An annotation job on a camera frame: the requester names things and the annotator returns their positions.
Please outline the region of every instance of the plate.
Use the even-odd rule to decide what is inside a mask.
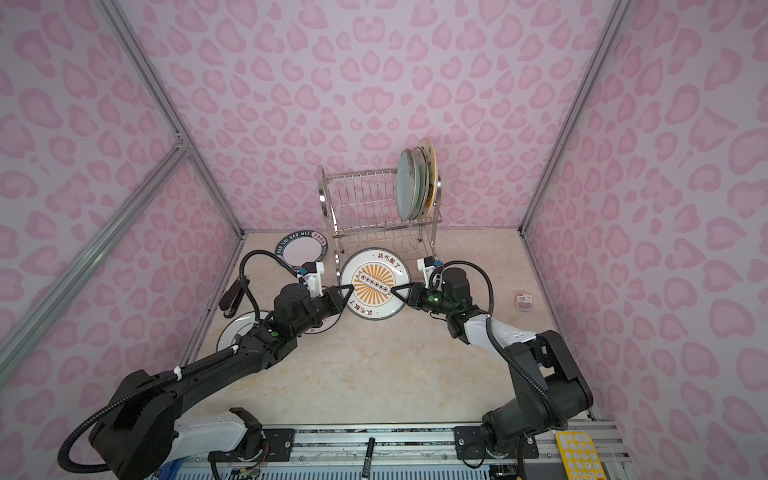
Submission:
[[[421,172],[416,167],[411,149],[406,148],[400,154],[400,163],[397,167],[397,213],[401,220],[408,220],[413,210],[413,204],[419,195]]]
[[[417,185],[418,185],[418,193],[413,197],[413,205],[411,205],[411,213],[408,215],[408,220],[415,219],[419,212],[422,210],[422,205],[424,204],[424,196],[427,192],[427,182],[429,181],[429,175],[427,174],[427,163],[426,159],[424,158],[424,152],[422,152],[421,148],[414,148],[412,150],[413,153],[413,163],[416,167],[416,170],[419,172],[418,175],[416,175],[417,178]]]
[[[259,311],[260,319],[265,319],[267,315],[269,315],[269,312],[266,310]],[[235,342],[235,335],[245,335],[248,333],[248,330],[253,328],[254,323],[256,323],[256,316],[253,312],[248,312],[245,315],[238,316],[236,319],[232,320],[221,335],[219,335],[216,351],[219,352],[232,346]]]
[[[344,264],[339,285],[352,284],[355,292],[346,307],[368,320],[384,320],[405,304],[392,295],[392,287],[411,281],[408,267],[394,253],[383,248],[366,248]]]
[[[437,185],[438,185],[438,173],[437,173],[437,159],[435,158],[435,149],[432,146],[432,142],[428,138],[422,138],[418,147],[424,153],[426,160],[426,170],[429,179],[425,182],[427,190],[424,195],[424,201],[421,211],[417,215],[417,218],[426,218],[430,212],[432,212],[432,206],[435,205],[437,200]]]
[[[298,270],[306,262],[319,262],[328,253],[328,240],[315,230],[299,230],[283,238],[275,255]]]

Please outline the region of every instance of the yellow keypad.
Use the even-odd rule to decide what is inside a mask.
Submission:
[[[555,437],[568,480],[605,479],[592,437],[581,432],[557,432]]]

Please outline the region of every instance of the yellow plate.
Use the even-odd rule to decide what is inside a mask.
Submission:
[[[592,437],[582,432],[558,432],[555,438],[568,480],[605,480]]]
[[[430,212],[432,212],[432,206],[435,204],[435,192],[437,191],[437,158],[435,156],[435,148],[432,146],[432,142],[428,138],[422,138],[417,148],[420,148],[424,153],[424,158],[427,163],[427,171],[429,173],[429,183],[427,191],[424,195],[424,204],[419,212],[418,218],[426,218]]]

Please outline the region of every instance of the black marker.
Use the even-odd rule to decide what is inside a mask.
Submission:
[[[376,443],[376,439],[373,437],[368,439],[368,449],[366,450],[366,460],[362,464],[362,477],[368,478],[371,475],[371,458],[373,457],[373,445]]]

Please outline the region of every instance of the stainless steel dish rack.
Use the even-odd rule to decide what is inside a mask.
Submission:
[[[403,260],[435,256],[437,224],[442,222],[439,176],[432,211],[406,221],[397,213],[396,168],[328,176],[321,165],[317,177],[337,276],[353,254],[366,248],[386,248]]]

